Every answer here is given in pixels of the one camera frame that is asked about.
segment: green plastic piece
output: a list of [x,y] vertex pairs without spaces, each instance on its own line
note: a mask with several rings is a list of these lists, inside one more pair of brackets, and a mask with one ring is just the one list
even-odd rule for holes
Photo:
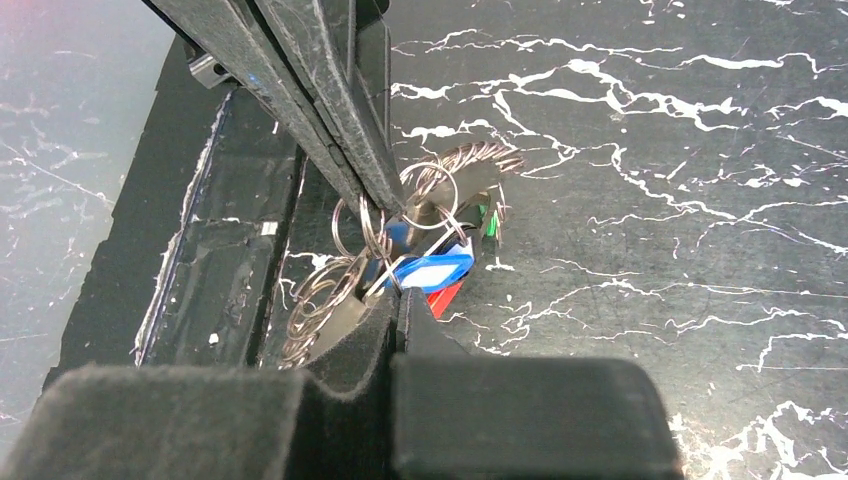
[[[485,215],[486,207],[484,205],[478,205],[478,207],[480,208],[480,215]],[[492,220],[489,222],[489,226],[486,227],[486,236],[494,237],[495,234],[498,232],[499,224],[500,221],[498,220],[498,212],[495,212],[495,214],[492,215]]]

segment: bunch of keys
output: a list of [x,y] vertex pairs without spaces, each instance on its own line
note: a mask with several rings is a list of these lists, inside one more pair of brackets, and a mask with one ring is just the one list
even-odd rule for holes
[[[406,211],[373,227],[365,199],[360,215],[366,247],[353,255],[342,244],[333,212],[332,232],[342,254],[307,277],[286,329],[282,368],[294,368],[353,332],[382,295],[420,288],[441,315],[481,256],[485,236],[500,240],[504,220],[501,180],[523,165],[516,149],[499,143],[467,144],[414,164],[401,173],[414,192]],[[326,299],[316,306],[323,293]]]

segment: marble surface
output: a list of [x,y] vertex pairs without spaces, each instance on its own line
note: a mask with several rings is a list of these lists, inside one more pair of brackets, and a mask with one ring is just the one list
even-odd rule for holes
[[0,5],[0,461],[58,361],[173,37],[141,2]]
[[[449,335],[637,362],[689,478],[848,479],[848,3],[396,1],[387,21],[403,162],[490,138],[528,161]],[[298,207],[282,285],[335,254],[332,204]]]

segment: black block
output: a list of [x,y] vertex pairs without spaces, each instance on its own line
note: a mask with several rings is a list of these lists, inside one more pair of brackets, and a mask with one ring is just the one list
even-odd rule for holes
[[622,360],[397,355],[403,479],[682,478],[652,382]]

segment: red tag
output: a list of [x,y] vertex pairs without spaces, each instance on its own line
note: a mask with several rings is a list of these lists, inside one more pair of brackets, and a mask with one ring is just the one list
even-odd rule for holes
[[445,310],[450,305],[450,302],[453,301],[453,297],[456,296],[456,292],[459,291],[460,287],[462,287],[462,280],[427,296],[427,303],[430,304],[430,310],[433,311],[434,317],[439,318],[445,313]]

